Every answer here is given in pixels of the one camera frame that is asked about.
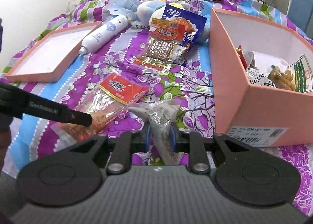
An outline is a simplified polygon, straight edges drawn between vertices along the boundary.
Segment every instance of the green label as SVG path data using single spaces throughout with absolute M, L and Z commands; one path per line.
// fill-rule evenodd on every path
M 293 83 L 295 84 L 296 92 L 309 93 L 313 91 L 312 70 L 304 54 L 286 70 L 290 70 L 294 75 Z

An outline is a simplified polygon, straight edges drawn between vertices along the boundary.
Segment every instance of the spray can cap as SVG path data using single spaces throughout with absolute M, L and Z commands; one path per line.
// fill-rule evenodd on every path
M 81 46 L 81 47 L 80 47 L 79 54 L 80 54 L 80 55 L 85 55 L 85 54 L 87 54 L 87 50 L 86 50 L 86 48 L 85 48 L 84 46 Z

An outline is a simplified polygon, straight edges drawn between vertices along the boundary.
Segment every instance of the open cardboard box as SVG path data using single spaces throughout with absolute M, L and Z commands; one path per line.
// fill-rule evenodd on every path
M 85 36 L 102 22 L 52 31 L 38 41 L 7 73 L 10 82 L 57 82 L 79 55 Z
M 239 45 L 284 58 L 289 64 L 305 54 L 313 66 L 313 46 L 295 31 L 269 20 L 213 8 L 209 55 L 216 132 L 255 147 L 312 143 L 312 93 L 250 84 L 235 49 Z

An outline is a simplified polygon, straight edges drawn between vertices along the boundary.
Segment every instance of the bed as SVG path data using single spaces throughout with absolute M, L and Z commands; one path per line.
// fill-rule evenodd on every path
M 190 10 L 210 19 L 212 7 L 239 11 L 256 17 L 272 20 L 297 31 L 313 45 L 302 30 L 297 28 L 284 14 L 273 7 L 261 5 L 251 0 L 166 0 L 167 3 L 185 1 L 190 3 Z M 54 18 L 40 36 L 32 41 L 26 49 L 17 53 L 10 65 L 14 64 L 24 52 L 49 32 L 86 22 L 102 20 L 102 10 L 107 0 L 82 0 L 68 14 Z M 212 136 L 215 128 L 214 88 L 210 72 L 210 59 L 207 43 L 197 45 L 186 57 L 186 67 L 173 65 L 170 73 L 157 76 L 144 73 L 135 66 L 129 66 L 134 54 L 139 54 L 141 43 L 146 43 L 146 30 L 128 28 L 115 39 L 108 42 L 97 53 L 79 56 L 67 69 L 60 81 L 56 83 L 21 83 L 19 87 L 28 92 L 75 108 L 88 89 L 95 87 L 106 73 L 114 70 L 123 76 L 149 85 L 150 90 L 140 101 L 150 102 L 164 99 L 164 95 L 181 100 L 176 123 L 181 130 L 194 129 L 205 137 Z M 0 80 L 7 82 L 5 73 Z M 11 124 L 12 144 L 7 152 L 3 171 L 16 177 L 18 171 L 30 161 L 52 154 L 73 144 L 69 138 L 60 139 L 51 129 L 55 122 L 24 115 L 23 120 L 14 119 Z M 141 129 L 142 120 L 130 112 L 121 113 L 102 133 L 110 137 L 118 137 L 123 131 Z M 296 145 L 279 148 L 263 149 L 279 158 L 293 164 L 301 174 L 301 187 L 293 202 L 304 214 L 308 215 L 312 207 L 312 171 L 313 146 Z M 188 163 L 184 155 L 181 164 Z M 137 153 L 133 156 L 135 165 L 161 165 L 155 147 L 147 153 Z

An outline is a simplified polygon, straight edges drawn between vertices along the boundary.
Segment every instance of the metal screw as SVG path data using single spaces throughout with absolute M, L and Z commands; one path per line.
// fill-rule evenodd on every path
M 124 168 L 124 166 L 120 163 L 112 163 L 108 166 L 108 169 L 112 172 L 118 172 L 121 171 Z
M 204 163 L 197 163 L 193 166 L 193 169 L 199 172 L 203 172 L 209 169 L 209 166 Z

